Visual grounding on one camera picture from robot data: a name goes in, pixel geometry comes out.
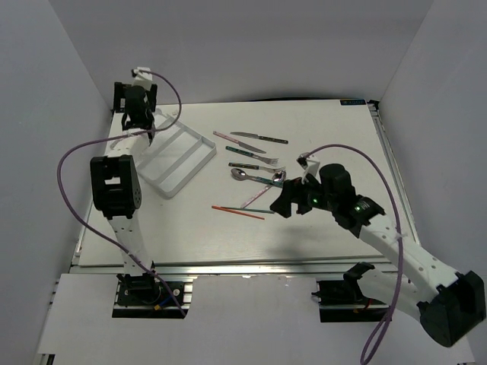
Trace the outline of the green handled spoon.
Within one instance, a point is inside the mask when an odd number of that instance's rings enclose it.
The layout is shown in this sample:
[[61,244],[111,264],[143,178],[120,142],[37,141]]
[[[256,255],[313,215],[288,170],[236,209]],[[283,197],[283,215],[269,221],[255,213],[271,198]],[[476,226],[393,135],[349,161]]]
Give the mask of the green handled spoon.
[[245,173],[243,170],[238,168],[231,169],[231,175],[234,179],[238,181],[253,181],[256,183],[262,183],[265,185],[276,186],[281,188],[282,184],[285,180],[286,173],[285,172],[278,172],[273,175],[272,178],[267,179],[259,176],[251,176]]

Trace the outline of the dark handled fork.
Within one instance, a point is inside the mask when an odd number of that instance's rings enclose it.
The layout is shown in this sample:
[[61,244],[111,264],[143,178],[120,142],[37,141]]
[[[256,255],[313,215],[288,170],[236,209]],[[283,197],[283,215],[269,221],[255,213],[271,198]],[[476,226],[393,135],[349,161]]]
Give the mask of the dark handled fork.
[[234,167],[234,168],[239,168],[239,169],[262,170],[262,171],[266,171],[268,173],[277,173],[277,172],[281,172],[281,171],[286,171],[285,167],[271,168],[271,167],[264,167],[264,166],[259,166],[259,165],[255,165],[255,164],[247,164],[247,163],[230,162],[230,163],[228,163],[228,166]]

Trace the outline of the orange chopstick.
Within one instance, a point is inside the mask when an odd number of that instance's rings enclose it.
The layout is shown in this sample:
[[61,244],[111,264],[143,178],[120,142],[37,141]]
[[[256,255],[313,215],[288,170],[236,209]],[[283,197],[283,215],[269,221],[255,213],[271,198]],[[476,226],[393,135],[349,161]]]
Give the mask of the orange chopstick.
[[244,216],[244,217],[250,217],[250,218],[254,218],[254,219],[257,219],[257,220],[261,220],[261,221],[264,221],[265,220],[264,217],[261,217],[261,216],[255,215],[255,214],[249,214],[249,213],[246,213],[246,212],[243,212],[243,211],[238,211],[238,210],[230,209],[230,208],[223,208],[223,207],[216,206],[216,205],[212,205],[211,208],[214,209],[214,210],[217,210],[217,211],[224,211],[224,212],[227,212],[227,213],[237,214],[237,215]]

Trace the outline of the green handled fork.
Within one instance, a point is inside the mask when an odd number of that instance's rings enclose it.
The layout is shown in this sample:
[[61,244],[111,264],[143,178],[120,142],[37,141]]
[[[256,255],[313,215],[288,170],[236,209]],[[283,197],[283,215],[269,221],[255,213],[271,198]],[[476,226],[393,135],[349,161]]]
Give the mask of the green handled fork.
[[258,154],[255,154],[253,152],[244,151],[244,150],[241,150],[241,149],[238,149],[238,148],[233,148],[233,147],[230,147],[230,146],[226,146],[225,147],[225,150],[226,151],[233,152],[235,154],[239,154],[239,155],[245,156],[245,157],[250,157],[250,158],[253,158],[255,160],[259,160],[259,161],[261,161],[263,163],[266,163],[266,164],[269,164],[269,165],[272,165],[272,166],[276,166],[278,164],[278,162],[279,162],[279,159],[278,158],[263,157],[263,156],[260,156]]

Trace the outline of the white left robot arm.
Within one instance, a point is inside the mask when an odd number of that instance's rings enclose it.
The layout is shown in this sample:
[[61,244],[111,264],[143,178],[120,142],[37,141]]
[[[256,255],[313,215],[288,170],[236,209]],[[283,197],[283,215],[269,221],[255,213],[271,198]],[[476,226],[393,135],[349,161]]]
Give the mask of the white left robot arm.
[[94,207],[112,227],[129,277],[154,270],[137,214],[142,205],[139,180],[172,198],[216,153],[213,144],[175,119],[163,125],[163,138],[156,137],[157,89],[150,81],[115,84],[114,107],[124,134],[107,155],[90,161]]

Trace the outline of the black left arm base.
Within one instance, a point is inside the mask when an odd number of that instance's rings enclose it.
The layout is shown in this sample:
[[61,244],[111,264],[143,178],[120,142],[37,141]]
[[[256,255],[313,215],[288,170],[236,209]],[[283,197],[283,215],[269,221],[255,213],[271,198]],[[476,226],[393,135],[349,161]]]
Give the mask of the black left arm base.
[[114,319],[183,319],[189,308],[186,284],[168,281],[166,288],[149,274],[117,274],[112,317]]

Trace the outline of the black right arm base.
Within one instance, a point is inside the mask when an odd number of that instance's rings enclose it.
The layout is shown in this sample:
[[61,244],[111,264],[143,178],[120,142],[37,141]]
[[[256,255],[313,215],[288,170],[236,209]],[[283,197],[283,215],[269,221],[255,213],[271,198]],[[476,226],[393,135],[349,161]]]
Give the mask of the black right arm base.
[[363,274],[373,268],[370,263],[359,262],[341,280],[317,282],[317,290],[311,296],[319,304],[322,323],[379,322],[384,317],[388,305],[365,297],[358,286]]

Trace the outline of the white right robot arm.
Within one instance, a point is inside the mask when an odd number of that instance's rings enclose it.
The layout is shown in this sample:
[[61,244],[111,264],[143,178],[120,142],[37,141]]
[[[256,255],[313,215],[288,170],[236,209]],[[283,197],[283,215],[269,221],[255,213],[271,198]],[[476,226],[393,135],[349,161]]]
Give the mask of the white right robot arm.
[[312,209],[328,211],[335,222],[363,243],[382,253],[397,267],[396,277],[373,264],[359,262],[343,275],[343,291],[334,296],[320,290],[323,301],[346,298],[353,303],[378,300],[417,320],[440,345],[450,348],[486,318],[484,282],[475,272],[460,273],[417,243],[401,236],[385,210],[359,195],[344,166],[320,168],[320,176],[286,180],[271,204],[275,213],[289,218],[291,206],[298,214]]

